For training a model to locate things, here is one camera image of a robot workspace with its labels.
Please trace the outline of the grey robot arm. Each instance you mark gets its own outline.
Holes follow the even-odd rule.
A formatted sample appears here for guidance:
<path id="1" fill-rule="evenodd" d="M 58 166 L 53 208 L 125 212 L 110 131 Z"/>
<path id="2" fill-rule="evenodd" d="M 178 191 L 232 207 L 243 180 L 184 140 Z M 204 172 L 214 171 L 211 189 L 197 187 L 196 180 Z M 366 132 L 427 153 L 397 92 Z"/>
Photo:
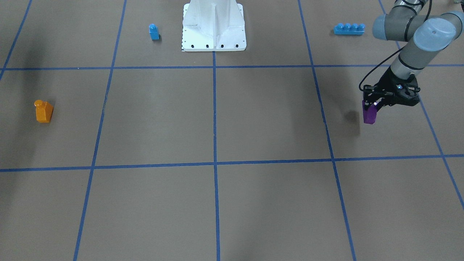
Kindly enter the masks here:
<path id="1" fill-rule="evenodd" d="M 417 76 L 463 34 L 462 11 L 423 16 L 419 12 L 425 4 L 425 0 L 396 0 L 390 13 L 373 23 L 375 38 L 406 44 L 396 51 L 395 60 L 375 85 L 359 85 L 365 111 L 379 111 L 383 106 L 396 104 L 415 106 L 421 90 Z"/>

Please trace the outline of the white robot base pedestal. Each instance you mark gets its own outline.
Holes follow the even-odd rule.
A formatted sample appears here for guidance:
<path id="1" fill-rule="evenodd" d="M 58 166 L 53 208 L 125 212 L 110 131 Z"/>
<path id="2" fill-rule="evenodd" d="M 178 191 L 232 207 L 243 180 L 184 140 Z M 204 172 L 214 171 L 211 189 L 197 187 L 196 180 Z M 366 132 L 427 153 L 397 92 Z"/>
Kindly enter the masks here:
<path id="1" fill-rule="evenodd" d="M 235 0 L 191 0 L 183 6 L 181 51 L 245 51 L 242 4 Z"/>

